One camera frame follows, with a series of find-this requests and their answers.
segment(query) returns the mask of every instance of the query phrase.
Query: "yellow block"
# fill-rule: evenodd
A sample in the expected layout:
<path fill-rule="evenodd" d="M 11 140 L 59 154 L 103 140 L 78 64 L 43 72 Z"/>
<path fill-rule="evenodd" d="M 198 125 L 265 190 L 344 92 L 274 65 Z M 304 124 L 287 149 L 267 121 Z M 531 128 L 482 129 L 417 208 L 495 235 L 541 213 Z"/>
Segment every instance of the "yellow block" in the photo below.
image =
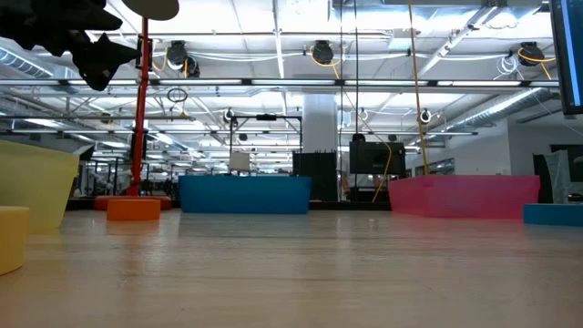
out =
<path fill-rule="evenodd" d="M 0 206 L 0 275 L 25 263 L 28 208 Z"/>
<path fill-rule="evenodd" d="M 30 229 L 61 225 L 79 157 L 0 140 L 0 206 L 30 209 Z"/>

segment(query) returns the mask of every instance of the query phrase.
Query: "white column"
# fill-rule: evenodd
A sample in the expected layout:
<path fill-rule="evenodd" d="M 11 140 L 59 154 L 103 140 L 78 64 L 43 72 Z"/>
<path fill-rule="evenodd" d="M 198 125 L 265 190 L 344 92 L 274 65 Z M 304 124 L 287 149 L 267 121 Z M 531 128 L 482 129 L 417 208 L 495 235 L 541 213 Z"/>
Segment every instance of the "white column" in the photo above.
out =
<path fill-rule="evenodd" d="M 303 97 L 303 152 L 338 149 L 338 114 L 334 94 Z"/>

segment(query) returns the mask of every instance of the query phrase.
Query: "pink bin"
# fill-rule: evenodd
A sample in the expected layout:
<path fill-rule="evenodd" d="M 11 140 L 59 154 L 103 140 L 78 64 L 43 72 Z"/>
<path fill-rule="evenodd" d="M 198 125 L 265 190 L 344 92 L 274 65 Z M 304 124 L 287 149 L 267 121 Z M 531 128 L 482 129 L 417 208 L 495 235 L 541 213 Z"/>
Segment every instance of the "pink bin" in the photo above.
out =
<path fill-rule="evenodd" d="M 394 212 L 430 218 L 522 220 L 538 176 L 424 176 L 389 182 Z"/>

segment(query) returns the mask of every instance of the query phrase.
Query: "ceiling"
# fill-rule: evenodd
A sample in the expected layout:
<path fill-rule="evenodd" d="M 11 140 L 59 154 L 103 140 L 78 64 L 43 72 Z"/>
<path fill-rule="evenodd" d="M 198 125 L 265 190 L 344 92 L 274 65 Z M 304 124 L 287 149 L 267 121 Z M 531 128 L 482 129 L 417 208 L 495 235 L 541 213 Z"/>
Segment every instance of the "ceiling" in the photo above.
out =
<path fill-rule="evenodd" d="M 187 49 L 199 64 L 201 78 L 328 78 L 335 79 L 333 69 L 320 67 L 312 61 L 309 49 L 316 40 L 329 40 L 335 57 L 339 58 L 341 47 L 345 49 L 345 61 L 338 66 L 340 78 L 352 79 L 403 79 L 413 78 L 413 58 L 407 55 L 411 46 L 409 16 L 406 1 L 386 1 L 398 5 L 382 5 L 381 0 L 356 2 L 357 19 L 354 19 L 354 1 L 344 1 L 342 23 L 340 21 L 339 0 L 180 0 L 180 12 L 167 22 L 149 22 L 150 36 L 157 40 L 154 50 L 155 64 L 163 67 L 165 49 L 172 40 L 184 40 Z M 480 9 L 480 1 L 433 1 L 430 5 L 414 7 L 414 26 L 417 34 L 415 48 L 419 54 L 419 69 L 428 67 L 420 77 L 428 80 L 543 80 L 546 79 L 540 67 L 511 67 L 505 72 L 501 61 L 510 50 L 516 52 L 521 42 L 537 42 L 546 56 L 554 56 L 552 28 L 549 13 L 540 12 L 542 2 L 538 0 L 509 0 L 508 8 L 495 12 Z M 125 7 L 121 0 L 108 0 L 106 10 L 124 22 L 118 31 L 107 32 L 114 41 L 127 46 L 136 46 L 141 18 Z M 484 17 L 474 30 L 465 27 Z M 358 41 L 355 27 L 358 27 Z M 92 31 L 93 36 L 101 32 Z M 281 54 L 278 56 L 278 40 Z M 435 62 L 431 56 L 448 42 L 447 51 Z M 10 40 L 0 40 L 0 46 L 18 54 L 40 67 L 55 74 L 68 67 L 75 72 L 70 55 L 50 56 L 44 48 L 38 47 L 25 52 Z M 554 63 L 548 68 L 556 78 Z M 31 78 L 22 72 L 0 65 L 1 78 Z M 138 71 L 133 63 L 124 65 L 115 79 L 136 79 Z M 152 74 L 153 78 L 182 78 L 181 74 L 168 65 Z M 92 92 L 83 87 L 75 87 L 76 95 L 57 87 L 4 87 L 7 99 L 34 100 L 37 106 L 28 108 L 2 108 L 5 115 L 62 115 L 74 109 L 79 116 L 73 121 L 57 124 L 78 128 L 129 129 L 131 120 L 116 120 L 112 125 L 99 121 L 84 120 L 83 117 L 101 115 L 135 115 L 135 87 L 115 87 L 102 93 Z M 227 108 L 237 114 L 254 115 L 260 113 L 301 115 L 303 95 L 313 92 L 305 88 L 260 88 L 222 87 L 217 93 L 215 87 L 188 87 L 189 99 L 175 106 L 166 94 L 168 87 L 152 88 L 148 92 L 147 115 L 178 116 L 184 111 L 192 120 L 156 120 L 148 123 L 150 128 L 159 130 L 182 129 L 222 129 L 222 115 Z M 341 102 L 340 89 L 327 92 L 336 94 Z M 350 111 L 354 129 L 354 112 L 350 101 L 354 102 L 353 89 L 343 95 L 344 110 Z M 367 112 L 367 122 L 378 130 L 411 130 L 416 128 L 416 99 L 411 88 L 399 92 L 384 92 L 381 88 L 365 90 L 358 94 L 359 107 Z M 420 103 L 429 108 L 436 119 L 452 120 L 467 110 L 496 96 L 496 91 L 476 88 L 474 90 L 448 90 L 446 92 L 425 91 L 422 88 Z M 51 128 L 47 125 L 36 128 Z M 299 137 L 291 134 L 292 127 L 284 121 L 250 121 L 244 129 L 289 130 L 282 136 L 249 136 L 246 144 L 297 145 Z M 102 140 L 104 136 L 85 134 L 87 138 Z M 170 135 L 177 143 L 194 150 L 225 150 L 218 138 L 204 135 Z M 127 138 L 118 136 L 118 142 Z M 159 150 L 180 150 L 176 145 L 169 147 L 156 145 Z M 287 155 L 282 165 L 289 166 Z"/>

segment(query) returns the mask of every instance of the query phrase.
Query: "table surface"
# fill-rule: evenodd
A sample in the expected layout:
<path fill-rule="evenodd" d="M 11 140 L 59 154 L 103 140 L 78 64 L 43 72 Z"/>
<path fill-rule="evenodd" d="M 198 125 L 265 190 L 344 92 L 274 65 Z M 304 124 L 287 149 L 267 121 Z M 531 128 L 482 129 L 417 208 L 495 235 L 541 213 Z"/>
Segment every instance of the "table surface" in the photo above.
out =
<path fill-rule="evenodd" d="M 583 228 L 387 212 L 68 212 L 0 276 L 0 326 L 581 327 Z"/>

